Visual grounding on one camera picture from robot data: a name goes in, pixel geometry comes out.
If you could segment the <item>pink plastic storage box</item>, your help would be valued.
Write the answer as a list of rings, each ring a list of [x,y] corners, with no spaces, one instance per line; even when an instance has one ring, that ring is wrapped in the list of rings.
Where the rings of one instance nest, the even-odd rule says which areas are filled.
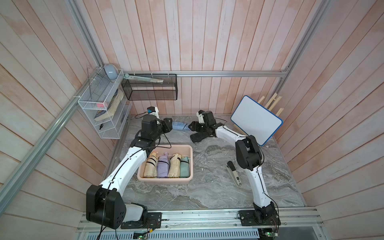
[[[152,185],[186,185],[193,176],[193,148],[173,145],[170,149],[160,145],[139,167],[137,178]]]

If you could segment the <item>mint green umbrella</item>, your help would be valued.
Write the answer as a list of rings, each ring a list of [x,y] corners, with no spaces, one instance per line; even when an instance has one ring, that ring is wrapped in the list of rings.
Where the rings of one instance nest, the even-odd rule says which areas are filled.
[[[180,178],[190,177],[190,157],[182,156],[180,162]]]

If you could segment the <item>tan beige umbrella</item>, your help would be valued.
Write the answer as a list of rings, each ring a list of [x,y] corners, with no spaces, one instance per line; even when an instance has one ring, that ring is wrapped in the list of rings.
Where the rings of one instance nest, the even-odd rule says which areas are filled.
[[[173,154],[170,159],[170,169],[168,172],[168,178],[179,178],[180,177],[180,164],[182,156],[178,153]]]

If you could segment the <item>purple umbrella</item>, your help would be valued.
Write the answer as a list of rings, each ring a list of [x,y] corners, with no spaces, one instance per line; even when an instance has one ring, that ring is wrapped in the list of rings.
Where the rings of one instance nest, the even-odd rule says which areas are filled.
[[[169,153],[164,153],[158,158],[157,178],[167,178],[170,169]]]

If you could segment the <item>plain cream umbrella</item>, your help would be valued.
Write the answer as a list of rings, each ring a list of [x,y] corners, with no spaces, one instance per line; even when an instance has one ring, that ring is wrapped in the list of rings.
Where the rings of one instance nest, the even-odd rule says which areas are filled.
[[[157,177],[157,167],[158,167],[158,153],[157,152],[151,152],[150,156],[148,157],[146,164],[145,164],[145,170],[143,177],[144,178],[156,178]]]

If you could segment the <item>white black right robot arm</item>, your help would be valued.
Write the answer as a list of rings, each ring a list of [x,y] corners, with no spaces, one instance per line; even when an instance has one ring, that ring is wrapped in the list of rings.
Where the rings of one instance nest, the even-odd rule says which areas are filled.
[[[198,121],[193,121],[189,129],[195,132],[190,136],[192,142],[198,143],[208,137],[216,137],[232,144],[236,149],[238,165],[245,170],[251,184],[254,209],[239,211],[242,226],[281,225],[279,207],[268,195],[263,178],[262,165],[265,157],[254,136],[241,135],[222,123],[216,122],[211,111],[198,111]]]

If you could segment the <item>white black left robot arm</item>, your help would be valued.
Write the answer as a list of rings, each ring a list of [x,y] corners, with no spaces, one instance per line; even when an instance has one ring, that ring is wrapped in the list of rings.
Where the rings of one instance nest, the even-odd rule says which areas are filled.
[[[86,219],[116,230],[123,223],[143,227],[147,224],[147,207],[140,204],[126,205],[122,196],[138,170],[157,147],[161,135],[173,129],[173,120],[160,120],[155,115],[146,115],[142,119],[142,128],[135,135],[124,159],[98,186],[92,185],[86,193]]]

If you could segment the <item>blue folded umbrella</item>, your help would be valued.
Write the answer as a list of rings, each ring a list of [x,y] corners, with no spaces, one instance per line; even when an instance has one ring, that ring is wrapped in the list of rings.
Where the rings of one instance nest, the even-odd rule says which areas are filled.
[[[173,122],[172,123],[173,130],[178,131],[189,131],[189,125],[184,122]]]

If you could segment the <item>pale green ruler tool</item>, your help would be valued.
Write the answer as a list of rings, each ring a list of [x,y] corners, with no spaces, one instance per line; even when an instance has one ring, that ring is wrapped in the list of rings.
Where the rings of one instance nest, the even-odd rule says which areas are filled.
[[[124,79],[132,80],[132,81],[148,82],[148,83],[163,83],[164,82],[164,80],[161,80],[161,79],[155,79],[155,78],[150,78],[150,77],[141,77],[141,76],[129,75],[129,74],[124,74]]]

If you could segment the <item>wooden brush on shelf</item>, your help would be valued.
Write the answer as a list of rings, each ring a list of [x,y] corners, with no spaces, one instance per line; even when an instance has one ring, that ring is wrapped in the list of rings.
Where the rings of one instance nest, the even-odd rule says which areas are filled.
[[[115,92],[115,95],[113,96],[109,106],[107,107],[107,110],[103,110],[103,111],[98,111],[97,114],[95,115],[95,118],[94,120],[96,122],[99,122],[99,121],[102,121],[104,119],[109,119],[109,118],[112,118],[121,102],[121,100],[123,99],[124,97],[124,93],[120,90],[120,89],[117,89],[117,91]]]

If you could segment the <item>grey round speaker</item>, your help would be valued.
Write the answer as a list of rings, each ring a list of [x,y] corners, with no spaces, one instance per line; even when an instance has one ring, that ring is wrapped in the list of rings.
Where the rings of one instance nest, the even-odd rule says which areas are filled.
[[[115,81],[118,78],[119,71],[113,64],[104,65],[104,70],[110,81]]]

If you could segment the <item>aluminium wall rail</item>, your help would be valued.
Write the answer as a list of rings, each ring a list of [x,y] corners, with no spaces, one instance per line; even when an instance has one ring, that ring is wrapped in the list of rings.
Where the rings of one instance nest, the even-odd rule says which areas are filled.
[[[194,78],[194,77],[284,77],[288,72],[284,71],[124,71],[129,75],[170,75],[175,74],[180,78]]]

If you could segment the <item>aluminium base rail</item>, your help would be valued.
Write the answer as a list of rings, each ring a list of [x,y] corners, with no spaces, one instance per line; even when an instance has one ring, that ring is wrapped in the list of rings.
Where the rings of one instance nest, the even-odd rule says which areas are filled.
[[[329,240],[320,214],[313,207],[281,208],[266,225],[246,224],[241,209],[161,210],[141,229],[113,230],[82,217],[76,240]]]

